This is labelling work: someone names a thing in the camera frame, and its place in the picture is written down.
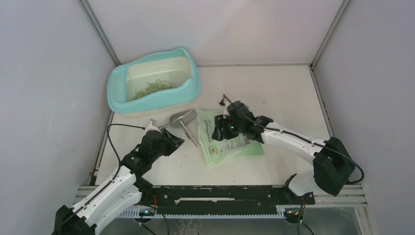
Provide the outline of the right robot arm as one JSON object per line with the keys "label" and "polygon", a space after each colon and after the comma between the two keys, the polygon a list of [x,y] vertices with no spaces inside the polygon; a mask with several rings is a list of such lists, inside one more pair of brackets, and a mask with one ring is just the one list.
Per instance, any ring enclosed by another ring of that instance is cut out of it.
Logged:
{"label": "right robot arm", "polygon": [[214,118],[212,139],[224,141],[242,135],[260,144],[280,147],[312,166],[312,170],[295,173],[286,181],[283,199],[287,203],[297,203],[302,196],[319,189],[336,196],[345,185],[351,184],[349,178],[357,164],[338,138],[321,140],[305,136],[269,117],[254,116],[244,103],[231,102],[227,97],[219,104],[224,111]]}

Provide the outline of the green cat litter bag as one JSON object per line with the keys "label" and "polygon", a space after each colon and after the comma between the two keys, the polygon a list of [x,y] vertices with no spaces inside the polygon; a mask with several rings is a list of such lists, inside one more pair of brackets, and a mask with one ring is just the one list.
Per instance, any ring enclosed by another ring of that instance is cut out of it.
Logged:
{"label": "green cat litter bag", "polygon": [[214,118],[221,116],[221,112],[218,110],[196,110],[196,112],[199,143],[208,166],[239,156],[265,155],[259,142],[252,141],[242,134],[230,140],[213,140]]}

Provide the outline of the torn brown bag strip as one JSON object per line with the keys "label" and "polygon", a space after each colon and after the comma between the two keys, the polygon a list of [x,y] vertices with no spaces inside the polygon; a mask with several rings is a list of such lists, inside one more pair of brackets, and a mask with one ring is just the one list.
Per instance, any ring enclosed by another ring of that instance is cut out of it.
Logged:
{"label": "torn brown bag strip", "polygon": [[185,126],[185,124],[180,121],[180,125],[181,127],[184,129],[184,132],[186,134],[186,136],[189,138],[189,140],[191,140],[193,142],[193,144],[198,147],[198,143],[196,142],[196,140],[193,138],[193,136],[191,135],[191,133],[189,132],[189,130],[187,129],[187,127]]}

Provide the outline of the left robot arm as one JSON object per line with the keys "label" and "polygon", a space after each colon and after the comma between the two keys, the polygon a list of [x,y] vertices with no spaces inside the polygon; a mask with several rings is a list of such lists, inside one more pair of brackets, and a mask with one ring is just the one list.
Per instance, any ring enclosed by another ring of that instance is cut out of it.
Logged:
{"label": "left robot arm", "polygon": [[128,207],[149,203],[153,185],[144,174],[156,160],[170,156],[184,142],[166,129],[146,131],[103,184],[73,206],[62,206],[56,212],[52,234],[98,235]]}

